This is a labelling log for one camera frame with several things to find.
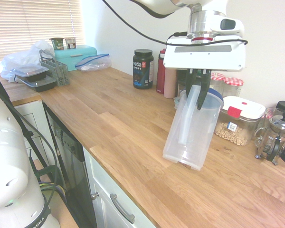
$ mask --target vega sport label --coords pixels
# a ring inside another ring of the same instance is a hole
[[[148,86],[153,81],[154,61],[133,62],[133,83],[137,86]]]

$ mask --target glass coffee pot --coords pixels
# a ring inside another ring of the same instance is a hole
[[[264,128],[258,128],[255,135]],[[263,136],[257,138],[258,147],[256,158],[266,158],[274,165],[280,157],[285,146],[285,112],[283,115],[275,115],[269,119],[269,125],[265,128]]]

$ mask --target white wall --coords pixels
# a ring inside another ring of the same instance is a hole
[[[156,19],[129,0],[107,0],[142,33],[165,41],[170,34],[187,31],[189,9],[180,9],[165,19]],[[153,50],[155,74],[157,56],[164,45],[147,40],[123,24],[101,0],[82,0],[86,44],[98,53],[109,53],[112,67],[132,74],[134,50]],[[230,0],[227,16],[244,23],[247,47],[246,68],[225,72],[244,80],[240,96],[274,106],[285,100],[285,0]]]

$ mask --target window blind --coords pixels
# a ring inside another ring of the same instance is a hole
[[[55,37],[85,43],[80,0],[0,0],[0,61]]]

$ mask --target red water bottle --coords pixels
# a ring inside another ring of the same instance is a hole
[[[165,57],[166,49],[160,51],[158,55],[158,71],[157,71],[157,81],[156,81],[156,92],[163,94],[165,87],[165,72],[166,68],[163,65],[163,58]]]

